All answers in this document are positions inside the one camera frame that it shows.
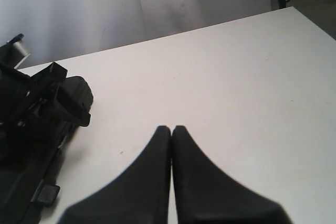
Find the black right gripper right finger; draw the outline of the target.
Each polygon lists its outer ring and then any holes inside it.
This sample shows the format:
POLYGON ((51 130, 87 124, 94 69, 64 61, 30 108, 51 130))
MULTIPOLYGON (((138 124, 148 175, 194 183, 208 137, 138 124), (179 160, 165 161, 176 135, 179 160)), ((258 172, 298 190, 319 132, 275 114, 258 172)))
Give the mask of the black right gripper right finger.
POLYGON ((172 133, 172 172, 179 223, 291 223, 283 207, 219 169, 185 126, 172 133))

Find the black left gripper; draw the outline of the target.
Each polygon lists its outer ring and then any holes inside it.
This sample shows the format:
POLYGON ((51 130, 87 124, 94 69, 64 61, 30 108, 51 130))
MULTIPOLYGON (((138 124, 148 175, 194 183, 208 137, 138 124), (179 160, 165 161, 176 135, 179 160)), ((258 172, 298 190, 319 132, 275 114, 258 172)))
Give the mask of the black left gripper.
POLYGON ((53 62, 29 76, 1 65, 1 140, 45 138, 61 122, 87 127, 91 89, 53 62))

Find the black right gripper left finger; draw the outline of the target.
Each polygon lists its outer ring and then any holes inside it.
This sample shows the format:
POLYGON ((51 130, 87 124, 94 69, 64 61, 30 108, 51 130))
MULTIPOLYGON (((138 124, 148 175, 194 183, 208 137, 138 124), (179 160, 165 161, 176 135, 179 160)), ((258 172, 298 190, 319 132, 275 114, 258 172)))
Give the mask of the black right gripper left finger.
POLYGON ((133 163, 104 188, 68 207, 60 223, 167 223, 171 131, 158 126, 133 163))

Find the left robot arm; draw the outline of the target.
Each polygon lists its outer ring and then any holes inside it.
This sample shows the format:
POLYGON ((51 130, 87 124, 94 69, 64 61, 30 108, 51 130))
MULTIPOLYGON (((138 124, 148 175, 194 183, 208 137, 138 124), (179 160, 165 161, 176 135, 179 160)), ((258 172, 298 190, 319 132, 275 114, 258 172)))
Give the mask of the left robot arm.
POLYGON ((1 140, 50 132, 59 122, 87 127, 92 92, 82 77, 52 62, 29 76, 18 67, 29 57, 18 34, 1 46, 1 140))

